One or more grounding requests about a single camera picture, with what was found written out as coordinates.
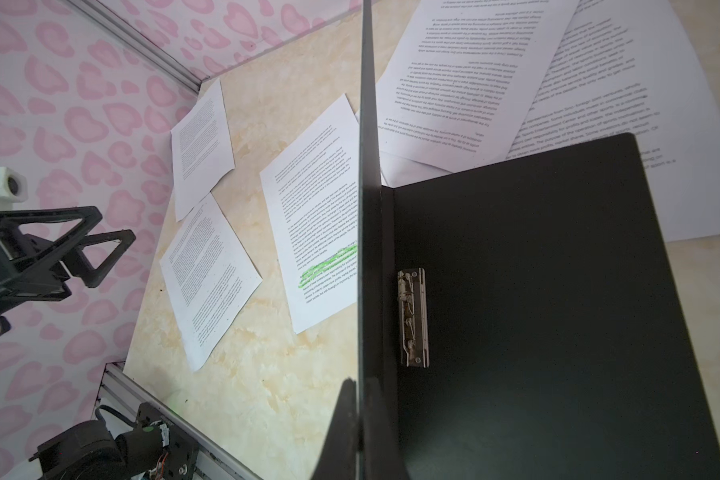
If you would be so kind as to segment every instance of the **black binder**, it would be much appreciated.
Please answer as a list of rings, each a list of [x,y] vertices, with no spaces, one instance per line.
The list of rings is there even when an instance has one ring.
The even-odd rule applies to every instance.
[[[634,136],[382,187],[363,29],[359,411],[377,379],[411,478],[720,478]],[[429,368],[401,365],[410,268]]]

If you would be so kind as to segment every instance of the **metal profile rail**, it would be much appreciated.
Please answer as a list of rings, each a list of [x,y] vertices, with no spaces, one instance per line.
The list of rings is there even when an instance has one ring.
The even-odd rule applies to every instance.
[[[231,456],[226,450],[215,444],[213,440],[203,435],[200,430],[175,414],[147,390],[141,388],[138,383],[123,373],[122,368],[117,364],[106,364],[99,397],[115,408],[119,406],[121,411],[127,412],[126,416],[131,419],[135,419],[135,413],[142,402],[149,402],[160,410],[160,413],[165,417],[194,437],[200,444],[195,480],[261,480],[259,475],[251,472],[237,458]]]
[[[184,87],[197,93],[201,79],[177,62],[173,57],[150,42],[128,22],[114,14],[97,0],[65,0],[79,13],[98,24],[103,30],[119,38],[136,52],[147,58],[164,73],[173,77]]]

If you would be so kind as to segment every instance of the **wire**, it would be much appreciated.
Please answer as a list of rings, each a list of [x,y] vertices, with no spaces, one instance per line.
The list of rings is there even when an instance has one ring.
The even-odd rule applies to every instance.
[[[94,410],[94,415],[96,415],[96,418],[98,418],[99,420],[101,420],[104,423],[106,423],[106,420],[104,420],[104,417],[101,415],[101,412],[99,412],[99,410],[104,410],[105,412],[111,413],[114,417],[118,418],[122,423],[128,425],[131,428],[136,427],[136,422],[132,422],[131,420],[128,419],[128,417],[126,417],[122,413],[120,413],[117,410],[115,410],[114,408],[112,408],[110,406],[106,406],[106,405],[98,406],[96,408],[96,410]]]
[[[155,477],[155,480],[161,480],[166,470],[166,459],[168,458],[168,452],[163,453],[160,458],[157,459],[157,465],[160,466],[160,473]]]

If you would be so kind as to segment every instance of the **metal binder clip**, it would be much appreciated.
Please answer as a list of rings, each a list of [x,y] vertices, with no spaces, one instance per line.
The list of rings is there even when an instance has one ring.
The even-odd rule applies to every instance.
[[[398,272],[398,308],[402,364],[428,367],[427,293],[423,268]]]

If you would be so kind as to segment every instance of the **marble countertop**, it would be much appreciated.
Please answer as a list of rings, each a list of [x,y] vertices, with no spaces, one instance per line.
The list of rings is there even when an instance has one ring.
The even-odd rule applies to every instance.
[[[720,0],[671,3],[720,105]],[[377,78],[417,4],[374,6]],[[180,226],[172,197],[126,361],[128,376],[266,480],[312,474],[358,355],[354,305],[293,333],[259,172],[339,95],[358,108],[360,40],[350,14],[221,76],[236,168],[212,192],[263,282],[192,374],[158,261]],[[720,438],[720,236],[667,249]]]

